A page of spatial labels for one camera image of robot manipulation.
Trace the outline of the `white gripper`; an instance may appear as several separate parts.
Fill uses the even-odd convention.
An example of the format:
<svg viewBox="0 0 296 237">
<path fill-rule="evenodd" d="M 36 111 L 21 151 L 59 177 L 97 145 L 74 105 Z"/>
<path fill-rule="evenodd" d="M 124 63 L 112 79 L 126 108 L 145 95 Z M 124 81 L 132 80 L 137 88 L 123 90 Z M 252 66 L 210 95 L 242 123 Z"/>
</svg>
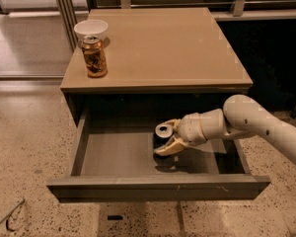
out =
<svg viewBox="0 0 296 237">
<path fill-rule="evenodd" d="M 164 125 L 170 126 L 173 132 L 178 132 L 179 137 L 173 135 L 164 145 L 154 150 L 162 157 L 177 154 L 187 146 L 198 146 L 228 134 L 227 124 L 220 109 L 186 115 L 182 119 L 173 118 L 165 121 Z"/>
</svg>

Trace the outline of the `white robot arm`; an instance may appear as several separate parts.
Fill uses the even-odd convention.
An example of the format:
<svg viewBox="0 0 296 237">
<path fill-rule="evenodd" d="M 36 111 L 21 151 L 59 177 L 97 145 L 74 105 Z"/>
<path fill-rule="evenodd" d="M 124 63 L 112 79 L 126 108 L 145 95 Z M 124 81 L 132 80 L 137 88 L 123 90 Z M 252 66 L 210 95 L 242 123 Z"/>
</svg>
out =
<svg viewBox="0 0 296 237">
<path fill-rule="evenodd" d="M 245 95 L 229 97 L 223 109 L 193 113 L 158 124 L 158 138 L 166 139 L 154 152 L 160 156 L 196 148 L 212 139 L 242 139 L 258 135 L 296 166 L 296 127 L 278 119 Z"/>
</svg>

